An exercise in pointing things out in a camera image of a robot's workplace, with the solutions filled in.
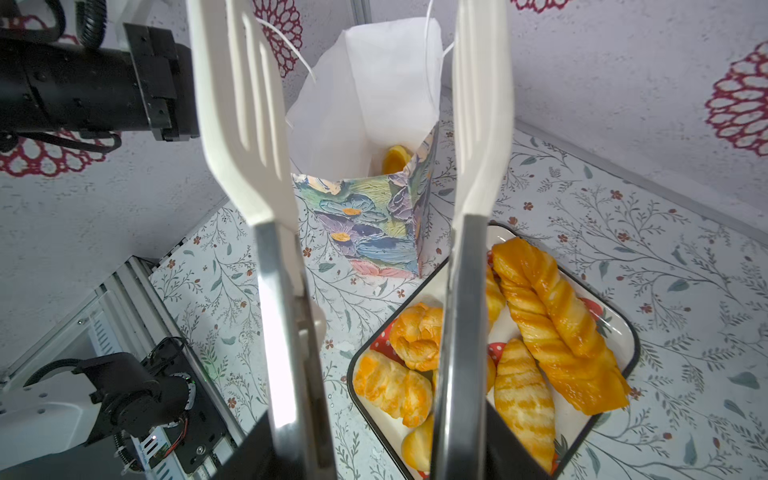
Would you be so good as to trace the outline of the floral paper gift bag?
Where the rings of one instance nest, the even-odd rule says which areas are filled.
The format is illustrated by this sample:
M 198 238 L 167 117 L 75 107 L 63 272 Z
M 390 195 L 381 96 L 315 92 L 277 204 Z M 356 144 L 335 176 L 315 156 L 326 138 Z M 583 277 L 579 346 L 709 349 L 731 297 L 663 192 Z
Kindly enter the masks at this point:
M 295 191 L 362 275 L 421 274 L 444 48 L 431 16 L 342 31 L 287 114 Z M 383 175 L 387 151 L 412 158 Z

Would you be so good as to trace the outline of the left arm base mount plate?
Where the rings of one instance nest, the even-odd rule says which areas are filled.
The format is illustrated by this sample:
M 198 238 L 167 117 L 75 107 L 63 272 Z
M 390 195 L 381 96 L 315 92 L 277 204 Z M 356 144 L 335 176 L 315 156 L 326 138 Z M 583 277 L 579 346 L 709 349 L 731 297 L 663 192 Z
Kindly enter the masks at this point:
M 181 337 L 167 337 L 141 361 L 157 379 L 185 388 L 165 396 L 171 401 L 170 418 L 146 435 L 122 431 L 113 436 L 115 457 L 123 462 L 124 475 L 193 479 L 208 478 L 216 469 L 215 448 L 228 439 L 229 431 L 186 355 L 187 346 Z

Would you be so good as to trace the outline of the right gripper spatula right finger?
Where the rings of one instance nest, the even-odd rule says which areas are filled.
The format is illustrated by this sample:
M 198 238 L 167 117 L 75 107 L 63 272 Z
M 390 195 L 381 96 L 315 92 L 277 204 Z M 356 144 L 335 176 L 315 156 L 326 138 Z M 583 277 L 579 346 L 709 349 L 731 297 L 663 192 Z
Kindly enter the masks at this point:
M 512 149 L 514 93 L 508 2 L 461 1 L 452 106 L 456 194 L 430 476 L 485 469 L 487 227 Z

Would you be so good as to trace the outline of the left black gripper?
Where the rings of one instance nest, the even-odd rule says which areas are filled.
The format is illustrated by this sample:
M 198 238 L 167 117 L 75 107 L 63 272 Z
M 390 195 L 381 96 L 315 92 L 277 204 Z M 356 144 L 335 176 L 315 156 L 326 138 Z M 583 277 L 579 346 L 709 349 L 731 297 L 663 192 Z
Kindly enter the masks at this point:
M 1 131 L 86 139 L 148 131 L 158 141 L 199 135 L 192 55 L 171 31 L 127 24 L 124 50 L 31 41 L 1 31 Z

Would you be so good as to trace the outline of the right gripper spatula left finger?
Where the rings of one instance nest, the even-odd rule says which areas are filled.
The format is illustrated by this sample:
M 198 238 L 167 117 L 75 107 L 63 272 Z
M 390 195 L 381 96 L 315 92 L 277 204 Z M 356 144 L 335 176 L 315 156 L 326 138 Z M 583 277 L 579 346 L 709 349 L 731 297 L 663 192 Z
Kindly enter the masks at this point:
M 224 479 L 333 479 L 321 322 L 307 291 L 282 79 L 248 1 L 187 5 L 199 133 L 209 170 L 254 238 L 269 406 Z

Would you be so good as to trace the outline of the fake bun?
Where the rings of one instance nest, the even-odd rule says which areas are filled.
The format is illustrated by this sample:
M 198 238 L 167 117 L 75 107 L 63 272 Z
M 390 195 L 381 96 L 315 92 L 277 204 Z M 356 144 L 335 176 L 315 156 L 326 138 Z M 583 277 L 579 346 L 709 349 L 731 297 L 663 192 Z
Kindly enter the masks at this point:
M 411 152 L 404 146 L 396 145 L 391 147 L 382 161 L 382 174 L 391 175 L 403 171 L 411 158 Z

